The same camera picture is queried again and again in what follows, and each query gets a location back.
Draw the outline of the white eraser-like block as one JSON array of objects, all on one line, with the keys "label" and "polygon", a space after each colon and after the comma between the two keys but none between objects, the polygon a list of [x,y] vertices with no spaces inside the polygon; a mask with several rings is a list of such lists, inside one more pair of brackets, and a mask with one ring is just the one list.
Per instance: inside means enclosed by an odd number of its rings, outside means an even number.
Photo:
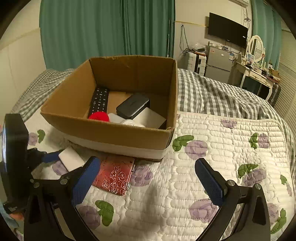
[{"label": "white eraser-like block", "polygon": [[59,153],[59,158],[65,168],[71,172],[77,168],[84,166],[85,162],[79,154],[72,148],[68,147]]}]

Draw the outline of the grey checkered bed sheet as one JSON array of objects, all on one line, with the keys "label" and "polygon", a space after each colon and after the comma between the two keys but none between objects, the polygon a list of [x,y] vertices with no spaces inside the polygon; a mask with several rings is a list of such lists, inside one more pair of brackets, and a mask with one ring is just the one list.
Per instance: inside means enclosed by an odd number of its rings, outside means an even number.
[{"label": "grey checkered bed sheet", "polygon": [[[73,69],[44,71],[30,83],[11,112],[19,113],[23,120],[27,121],[73,71]],[[287,141],[293,141],[293,134],[288,124],[264,99],[247,90],[185,69],[179,69],[178,75],[180,111],[250,120],[274,119],[280,122]]]}]

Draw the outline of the red-capped white bottle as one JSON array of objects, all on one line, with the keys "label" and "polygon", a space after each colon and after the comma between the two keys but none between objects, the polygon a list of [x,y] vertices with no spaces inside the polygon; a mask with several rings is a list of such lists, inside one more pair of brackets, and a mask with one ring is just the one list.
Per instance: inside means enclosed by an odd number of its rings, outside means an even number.
[{"label": "red-capped white bottle", "polygon": [[125,121],[124,118],[118,116],[117,114],[114,113],[105,113],[103,111],[97,111],[93,114],[91,114],[88,117],[89,120],[97,120],[97,121],[105,121],[105,122],[110,122],[110,123],[122,123]]}]

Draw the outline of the white vanity table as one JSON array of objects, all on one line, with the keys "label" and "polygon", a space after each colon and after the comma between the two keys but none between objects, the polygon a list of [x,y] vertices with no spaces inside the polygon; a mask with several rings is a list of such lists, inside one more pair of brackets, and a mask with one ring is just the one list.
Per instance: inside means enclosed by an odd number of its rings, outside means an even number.
[{"label": "white vanity table", "polygon": [[233,65],[232,65],[230,77],[229,77],[230,84],[236,87],[242,88],[243,84],[246,82],[245,79],[247,77],[260,83],[260,88],[257,94],[260,93],[260,90],[262,89],[262,85],[269,88],[268,95],[265,98],[265,100],[268,101],[272,95],[273,86],[275,85],[275,82],[273,82],[272,80],[269,80],[264,75],[257,73],[253,69],[250,69],[245,65],[238,63],[237,61],[233,61]]}]

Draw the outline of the white air conditioner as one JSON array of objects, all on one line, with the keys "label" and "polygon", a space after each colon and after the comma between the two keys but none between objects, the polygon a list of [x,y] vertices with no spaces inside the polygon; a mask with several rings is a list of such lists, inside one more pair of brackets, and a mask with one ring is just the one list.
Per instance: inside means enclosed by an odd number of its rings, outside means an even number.
[{"label": "white air conditioner", "polygon": [[240,6],[247,7],[249,5],[250,0],[230,0]]}]

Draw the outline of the floral white quilt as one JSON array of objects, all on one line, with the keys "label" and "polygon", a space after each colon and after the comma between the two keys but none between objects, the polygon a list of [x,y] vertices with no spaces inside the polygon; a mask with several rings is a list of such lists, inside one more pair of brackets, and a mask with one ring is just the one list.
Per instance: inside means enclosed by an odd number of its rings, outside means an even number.
[{"label": "floral white quilt", "polygon": [[172,130],[73,116],[58,129],[97,154],[56,180],[32,171],[59,152],[28,149],[20,114],[7,114],[7,212],[24,211],[25,240],[294,240],[289,148],[273,119],[180,112]]}]

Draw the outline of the small white box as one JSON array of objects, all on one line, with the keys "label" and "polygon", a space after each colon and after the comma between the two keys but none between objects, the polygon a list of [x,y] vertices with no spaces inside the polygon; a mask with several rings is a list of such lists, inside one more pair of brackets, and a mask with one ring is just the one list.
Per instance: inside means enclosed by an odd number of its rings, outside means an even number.
[{"label": "small white box", "polygon": [[145,108],[133,119],[133,121],[146,128],[160,128],[166,122],[166,119],[150,108]]}]

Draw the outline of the black rectangular box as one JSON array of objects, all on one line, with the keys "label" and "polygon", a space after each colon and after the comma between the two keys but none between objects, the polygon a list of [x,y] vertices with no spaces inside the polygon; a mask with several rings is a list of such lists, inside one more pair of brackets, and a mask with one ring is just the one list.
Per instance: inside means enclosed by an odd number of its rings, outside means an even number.
[{"label": "black rectangular box", "polygon": [[124,119],[133,120],[140,112],[150,105],[150,99],[139,93],[131,95],[117,108],[116,113]]}]

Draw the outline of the red rose patterned tin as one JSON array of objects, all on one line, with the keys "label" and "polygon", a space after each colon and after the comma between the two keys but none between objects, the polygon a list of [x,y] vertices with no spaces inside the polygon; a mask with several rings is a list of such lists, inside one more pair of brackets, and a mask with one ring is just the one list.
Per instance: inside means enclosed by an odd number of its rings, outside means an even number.
[{"label": "red rose patterned tin", "polygon": [[133,157],[109,154],[100,163],[93,186],[119,196],[125,195],[134,168]]}]

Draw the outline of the silver mini fridge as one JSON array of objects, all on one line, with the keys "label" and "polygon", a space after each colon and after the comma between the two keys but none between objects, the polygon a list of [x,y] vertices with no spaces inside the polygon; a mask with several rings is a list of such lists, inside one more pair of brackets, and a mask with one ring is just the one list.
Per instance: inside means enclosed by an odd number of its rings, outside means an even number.
[{"label": "silver mini fridge", "polygon": [[209,47],[205,77],[223,83],[229,83],[232,60],[230,53],[218,48]]}]

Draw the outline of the white louvered closet door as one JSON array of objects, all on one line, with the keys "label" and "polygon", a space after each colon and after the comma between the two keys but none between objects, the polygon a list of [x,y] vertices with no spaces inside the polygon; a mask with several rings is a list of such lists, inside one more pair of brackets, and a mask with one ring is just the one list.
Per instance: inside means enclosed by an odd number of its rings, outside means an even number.
[{"label": "white louvered closet door", "polygon": [[295,132],[295,38],[291,32],[282,31],[280,63],[281,92],[275,110]]}]

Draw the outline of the white plastic bottle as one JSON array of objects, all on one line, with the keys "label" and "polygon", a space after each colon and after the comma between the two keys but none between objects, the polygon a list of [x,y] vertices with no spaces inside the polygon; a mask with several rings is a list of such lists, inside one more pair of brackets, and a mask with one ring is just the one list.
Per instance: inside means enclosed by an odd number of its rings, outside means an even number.
[{"label": "white plastic bottle", "polygon": [[137,123],[132,119],[125,119],[125,120],[121,121],[120,124],[127,125],[127,126],[137,126],[137,127],[145,128],[144,125],[142,125],[141,123]]}]

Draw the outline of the oval white vanity mirror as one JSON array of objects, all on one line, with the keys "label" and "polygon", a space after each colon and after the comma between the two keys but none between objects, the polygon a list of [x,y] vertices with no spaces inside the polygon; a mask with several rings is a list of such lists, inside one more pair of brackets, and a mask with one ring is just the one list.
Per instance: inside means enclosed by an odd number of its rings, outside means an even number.
[{"label": "oval white vanity mirror", "polygon": [[247,61],[251,64],[259,63],[265,56],[265,47],[262,39],[258,35],[254,35],[247,44]]}]

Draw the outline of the white suitcase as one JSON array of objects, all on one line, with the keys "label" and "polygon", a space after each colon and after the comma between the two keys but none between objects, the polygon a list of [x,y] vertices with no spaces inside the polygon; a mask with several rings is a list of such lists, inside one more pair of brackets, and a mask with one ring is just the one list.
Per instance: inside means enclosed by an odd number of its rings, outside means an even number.
[{"label": "white suitcase", "polygon": [[207,57],[205,54],[187,53],[187,67],[186,69],[204,76],[206,69]]}]

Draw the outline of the black remote control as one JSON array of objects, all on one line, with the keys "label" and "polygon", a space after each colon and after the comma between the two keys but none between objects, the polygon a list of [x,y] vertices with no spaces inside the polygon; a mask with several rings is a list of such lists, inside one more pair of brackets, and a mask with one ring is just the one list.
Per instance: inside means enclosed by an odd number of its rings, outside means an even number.
[{"label": "black remote control", "polygon": [[90,117],[93,113],[96,113],[98,111],[107,113],[108,97],[108,88],[101,86],[96,87],[90,102],[88,117]]}]

